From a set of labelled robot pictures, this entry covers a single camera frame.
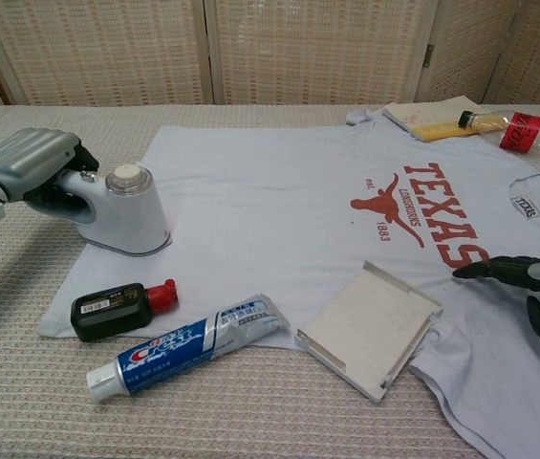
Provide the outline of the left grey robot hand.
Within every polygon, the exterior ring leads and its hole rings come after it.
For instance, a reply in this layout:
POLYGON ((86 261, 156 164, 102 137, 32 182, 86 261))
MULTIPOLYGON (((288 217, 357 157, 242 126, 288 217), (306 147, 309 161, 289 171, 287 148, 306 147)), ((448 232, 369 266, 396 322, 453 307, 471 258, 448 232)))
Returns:
POLYGON ((65 169, 99 169, 98 160, 74 133, 32 127, 0 142, 0 188, 10 203, 31 200, 65 169))

